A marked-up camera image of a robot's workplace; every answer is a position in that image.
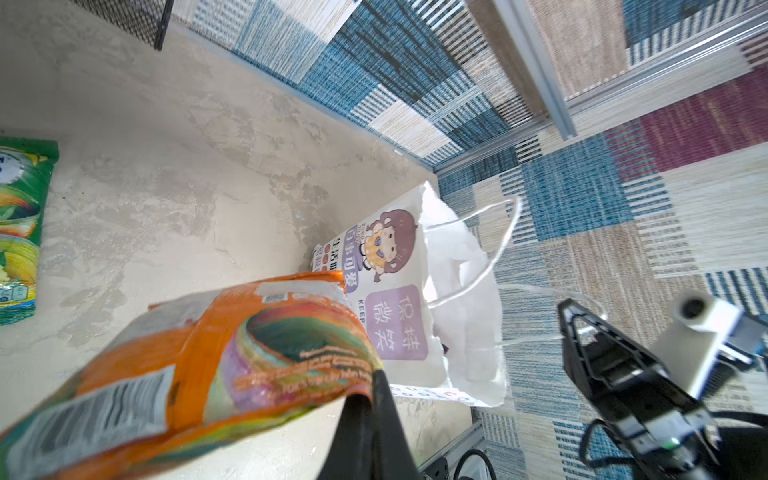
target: cartoon girl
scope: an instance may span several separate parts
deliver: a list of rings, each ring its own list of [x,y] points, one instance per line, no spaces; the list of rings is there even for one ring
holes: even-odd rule
[[[400,271],[411,258],[416,242],[416,224],[413,215],[406,210],[392,210],[366,229],[366,239],[360,245],[360,253],[366,258],[366,270],[375,270],[374,282],[381,281],[382,273]]]

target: black metal corner of basket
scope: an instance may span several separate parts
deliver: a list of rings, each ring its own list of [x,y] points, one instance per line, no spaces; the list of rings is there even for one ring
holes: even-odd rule
[[[136,38],[163,49],[174,0],[71,0]]]

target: orange snack bag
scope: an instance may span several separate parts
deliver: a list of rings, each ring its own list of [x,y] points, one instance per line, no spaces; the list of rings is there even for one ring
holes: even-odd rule
[[[195,293],[131,322],[0,436],[0,479],[138,477],[371,396],[381,360],[341,272]]]

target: bag handle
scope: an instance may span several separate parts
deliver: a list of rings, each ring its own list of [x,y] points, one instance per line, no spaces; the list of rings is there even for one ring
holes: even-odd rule
[[[496,264],[496,262],[498,262],[498,259],[502,257],[502,253],[504,253],[504,249],[507,247],[509,240],[512,238],[512,232],[515,231],[515,227],[517,226],[518,221],[520,220],[520,215],[522,214],[522,211],[523,211],[523,200],[518,195],[512,195],[502,201],[494,202],[492,204],[488,204],[484,206],[483,208],[479,208],[474,212],[467,214],[464,217],[461,217],[457,220],[451,220],[449,222],[437,223],[436,225],[430,225],[428,227],[424,227],[425,233],[430,232],[432,230],[438,230],[443,227],[447,227],[448,225],[453,225],[454,223],[463,222],[472,217],[476,217],[477,215],[487,210],[490,210],[493,207],[497,207],[498,205],[507,205],[507,204],[513,204],[512,219],[509,222],[509,227],[507,227],[507,231],[504,232],[504,236],[502,237],[502,244],[498,246],[498,249],[496,250],[496,254],[493,256],[493,258],[491,258],[491,261],[488,262],[488,265],[486,265],[483,271],[480,272],[474,279],[472,279],[471,282],[464,285],[462,288],[456,290],[455,292],[451,292],[448,295],[441,296],[431,302],[428,302],[427,303],[428,308],[433,309],[447,302],[450,302],[453,299],[459,298],[460,296],[467,293],[469,290],[472,290],[477,285],[479,285],[480,282],[483,281],[483,279],[486,278],[487,275],[493,271],[494,265]]]

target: white paper bag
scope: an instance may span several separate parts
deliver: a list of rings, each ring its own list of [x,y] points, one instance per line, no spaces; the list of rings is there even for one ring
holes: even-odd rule
[[[499,204],[515,204],[519,217],[519,202]],[[429,182],[317,246],[312,263],[313,271],[344,272],[349,301],[395,396],[477,406],[500,405],[506,392],[502,303],[491,267]]]

